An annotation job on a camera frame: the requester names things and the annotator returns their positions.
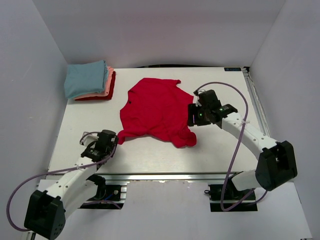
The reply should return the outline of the bright red t shirt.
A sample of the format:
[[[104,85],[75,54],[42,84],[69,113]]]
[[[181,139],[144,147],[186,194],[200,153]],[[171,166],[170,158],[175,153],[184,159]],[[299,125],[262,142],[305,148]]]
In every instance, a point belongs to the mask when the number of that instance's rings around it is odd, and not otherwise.
[[[188,106],[194,97],[178,87],[178,79],[143,78],[128,91],[120,110],[123,129],[118,143],[152,136],[176,148],[193,147],[196,134],[188,127]]]

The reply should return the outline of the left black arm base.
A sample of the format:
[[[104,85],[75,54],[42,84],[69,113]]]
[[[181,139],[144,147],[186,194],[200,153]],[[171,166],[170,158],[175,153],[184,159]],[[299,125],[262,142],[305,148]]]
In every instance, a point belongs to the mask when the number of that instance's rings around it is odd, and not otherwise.
[[[79,209],[121,210],[124,206],[128,182],[112,180],[101,175],[89,177],[97,186],[96,195],[86,200]]]

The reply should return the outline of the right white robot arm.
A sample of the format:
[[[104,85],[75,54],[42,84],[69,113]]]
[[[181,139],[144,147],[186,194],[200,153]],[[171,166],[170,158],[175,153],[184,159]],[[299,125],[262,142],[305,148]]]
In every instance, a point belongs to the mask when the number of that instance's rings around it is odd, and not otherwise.
[[[270,192],[298,175],[293,145],[279,142],[244,121],[230,104],[222,105],[214,90],[196,92],[196,103],[188,105],[188,126],[217,125],[237,138],[257,159],[254,170],[231,176],[226,195],[236,200],[244,190],[263,188]]]

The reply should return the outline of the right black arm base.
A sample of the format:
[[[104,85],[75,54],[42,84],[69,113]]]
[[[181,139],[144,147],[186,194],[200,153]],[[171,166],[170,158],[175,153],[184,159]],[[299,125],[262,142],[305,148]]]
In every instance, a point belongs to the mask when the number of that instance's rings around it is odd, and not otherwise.
[[[204,190],[204,194],[209,197],[210,211],[213,213],[223,212],[221,209],[222,188],[222,184],[210,184],[208,185],[208,189]],[[223,206],[225,208],[231,207],[248,193],[250,193],[250,195],[235,208],[231,209],[230,212],[257,212],[258,207],[256,203],[256,195],[254,192],[250,192],[248,189],[244,191],[236,190],[235,192],[232,192],[226,188]]]

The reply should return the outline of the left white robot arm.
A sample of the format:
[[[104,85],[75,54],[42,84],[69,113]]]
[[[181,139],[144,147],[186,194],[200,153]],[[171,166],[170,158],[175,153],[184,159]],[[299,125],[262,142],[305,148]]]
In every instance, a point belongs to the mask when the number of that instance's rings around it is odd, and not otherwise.
[[[84,133],[80,143],[85,148],[74,166],[45,190],[31,194],[24,227],[55,240],[75,210],[88,200],[102,201],[107,192],[106,181],[96,173],[113,157],[118,140],[111,130]]]

